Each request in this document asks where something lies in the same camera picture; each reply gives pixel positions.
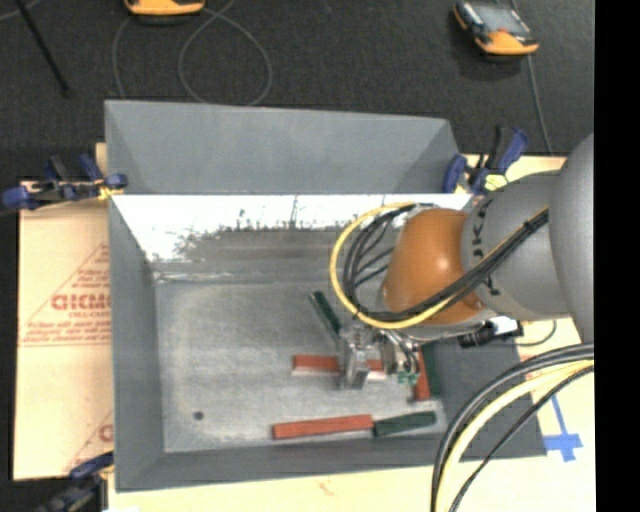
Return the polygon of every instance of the clamp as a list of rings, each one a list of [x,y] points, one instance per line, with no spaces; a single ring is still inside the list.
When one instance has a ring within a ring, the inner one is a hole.
[[[121,192],[129,184],[124,174],[104,176],[89,153],[82,153],[78,160],[84,174],[81,180],[65,180],[64,177],[69,176],[69,172],[60,156],[54,155],[47,160],[44,180],[29,186],[13,187],[2,193],[4,207],[10,210],[35,210],[56,203],[92,197],[104,199]]]
[[[466,157],[456,154],[449,162],[445,171],[442,192],[451,194],[460,186],[465,192],[474,196],[485,195],[487,178],[490,175],[504,176],[516,160],[529,146],[529,139],[519,128],[511,129],[511,138],[507,139],[504,126],[496,127],[493,147],[488,156],[480,155],[478,163],[471,168]]]
[[[106,480],[100,473],[113,463],[113,452],[107,452],[75,467],[69,473],[69,479],[77,483],[56,494],[34,512],[78,512],[96,496],[104,502]]]

